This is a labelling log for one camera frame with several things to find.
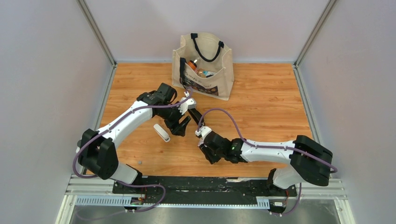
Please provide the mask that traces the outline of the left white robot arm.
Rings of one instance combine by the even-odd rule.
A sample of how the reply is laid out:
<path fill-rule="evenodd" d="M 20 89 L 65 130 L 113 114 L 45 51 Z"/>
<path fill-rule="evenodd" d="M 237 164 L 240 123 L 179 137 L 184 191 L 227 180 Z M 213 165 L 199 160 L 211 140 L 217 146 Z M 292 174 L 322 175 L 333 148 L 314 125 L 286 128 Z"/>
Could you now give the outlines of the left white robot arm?
<path fill-rule="evenodd" d="M 185 136 L 186 127 L 191 120 L 185 113 L 196 104 L 192 93 L 193 89 L 188 87 L 184 91 L 185 97 L 174 104 L 176 90 L 161 83 L 156 91 L 141 94 L 124 113 L 106 126 L 97 131 L 87 129 L 76 149 L 72 162 L 73 172 L 84 178 L 76 169 L 79 164 L 92 172 L 90 178 L 112 179 L 124 184 L 130 193 L 140 192 L 143 186 L 141 172 L 118 160 L 118 146 L 136 128 L 155 116 L 164 120 L 172 135 Z"/>

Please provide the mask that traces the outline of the black stapler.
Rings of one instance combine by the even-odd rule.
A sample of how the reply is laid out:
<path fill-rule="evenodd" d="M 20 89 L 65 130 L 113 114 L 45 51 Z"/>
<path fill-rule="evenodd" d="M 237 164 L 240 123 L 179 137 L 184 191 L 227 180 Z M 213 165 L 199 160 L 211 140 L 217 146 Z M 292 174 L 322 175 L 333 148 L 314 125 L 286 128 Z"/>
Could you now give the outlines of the black stapler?
<path fill-rule="evenodd" d="M 202 118 L 202 114 L 196 108 L 188 109 L 188 112 L 189 112 L 190 116 L 192 117 L 192 119 L 196 122 L 196 124 L 199 127 L 205 126 L 205 120 L 204 119 L 202 119 L 201 123 L 199 124 L 199 121 Z"/>

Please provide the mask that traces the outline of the white stapler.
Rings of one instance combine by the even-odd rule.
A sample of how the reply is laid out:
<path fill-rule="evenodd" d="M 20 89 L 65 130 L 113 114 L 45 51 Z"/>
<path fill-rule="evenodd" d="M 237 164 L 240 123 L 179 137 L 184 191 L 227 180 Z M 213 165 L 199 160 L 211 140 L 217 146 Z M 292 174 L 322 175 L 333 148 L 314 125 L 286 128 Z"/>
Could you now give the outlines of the white stapler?
<path fill-rule="evenodd" d="M 159 124 L 154 124 L 153 128 L 155 132 L 165 141 L 169 142 L 170 141 L 170 136 L 169 134 L 159 125 Z"/>

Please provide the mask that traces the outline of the beige canvas tote bag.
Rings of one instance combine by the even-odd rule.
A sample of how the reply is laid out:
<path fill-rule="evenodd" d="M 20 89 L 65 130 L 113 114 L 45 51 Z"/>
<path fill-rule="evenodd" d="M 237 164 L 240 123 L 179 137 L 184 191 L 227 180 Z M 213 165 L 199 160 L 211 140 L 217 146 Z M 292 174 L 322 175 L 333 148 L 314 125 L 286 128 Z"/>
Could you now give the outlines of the beige canvas tote bag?
<path fill-rule="evenodd" d="M 187 64 L 198 59 L 197 70 L 217 72 L 200 78 Z M 172 85 L 191 87 L 206 96 L 228 101 L 234 83 L 232 49 L 211 33 L 190 33 L 181 36 L 180 47 L 172 53 Z"/>

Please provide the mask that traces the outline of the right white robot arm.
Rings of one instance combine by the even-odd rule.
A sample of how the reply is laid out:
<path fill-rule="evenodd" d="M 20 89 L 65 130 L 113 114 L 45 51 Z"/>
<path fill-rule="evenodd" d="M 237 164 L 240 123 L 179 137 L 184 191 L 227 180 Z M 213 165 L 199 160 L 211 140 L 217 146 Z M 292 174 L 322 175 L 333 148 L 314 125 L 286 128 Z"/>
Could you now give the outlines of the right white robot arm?
<path fill-rule="evenodd" d="M 276 196 L 284 189 L 307 182 L 316 186 L 328 186 L 333 153 L 305 135 L 286 142 L 256 142 L 236 138 L 229 140 L 214 131 L 197 131 L 199 148 L 205 158 L 214 164 L 220 159 L 231 163 L 269 161 L 285 164 L 274 168 L 268 175 L 267 191 Z"/>

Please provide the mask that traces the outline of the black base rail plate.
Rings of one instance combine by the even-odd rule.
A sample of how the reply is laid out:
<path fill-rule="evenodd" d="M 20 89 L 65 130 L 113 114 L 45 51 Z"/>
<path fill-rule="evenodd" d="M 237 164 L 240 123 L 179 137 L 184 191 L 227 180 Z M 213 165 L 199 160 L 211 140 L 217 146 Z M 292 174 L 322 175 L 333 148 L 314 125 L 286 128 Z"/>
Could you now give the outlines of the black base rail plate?
<path fill-rule="evenodd" d="M 146 203 L 157 202 L 165 194 L 162 204 L 255 205 L 258 197 L 296 197 L 296 186 L 279 189 L 267 184 L 265 178 L 144 176 L 137 183 L 151 185 L 132 188 L 119 183 L 113 185 L 114 194 L 146 194 Z"/>

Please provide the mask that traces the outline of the packaged items in bag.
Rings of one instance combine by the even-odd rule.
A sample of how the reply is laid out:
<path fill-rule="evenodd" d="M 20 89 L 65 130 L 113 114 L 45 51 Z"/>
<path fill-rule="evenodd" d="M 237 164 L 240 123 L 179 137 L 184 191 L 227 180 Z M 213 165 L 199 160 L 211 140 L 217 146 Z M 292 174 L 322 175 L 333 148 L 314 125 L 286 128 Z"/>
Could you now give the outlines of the packaged items in bag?
<path fill-rule="evenodd" d="M 209 78 L 212 77 L 214 75 L 217 74 L 217 72 L 215 71 L 209 71 L 209 70 L 204 70 L 204 69 L 198 69 L 196 74 L 200 77 L 200 78 Z"/>

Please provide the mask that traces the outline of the orange capped bottle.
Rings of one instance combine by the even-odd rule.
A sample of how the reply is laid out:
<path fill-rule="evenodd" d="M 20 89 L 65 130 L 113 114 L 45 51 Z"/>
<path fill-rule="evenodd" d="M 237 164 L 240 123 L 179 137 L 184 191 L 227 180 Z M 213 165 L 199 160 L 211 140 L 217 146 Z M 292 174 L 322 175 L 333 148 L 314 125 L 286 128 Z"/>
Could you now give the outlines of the orange capped bottle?
<path fill-rule="evenodd" d="M 197 66 L 197 62 L 198 62 L 198 59 L 195 59 L 195 60 L 190 60 L 187 64 L 189 65 L 189 67 L 193 70 L 193 71 L 197 71 L 197 68 L 198 68 L 198 66 Z"/>

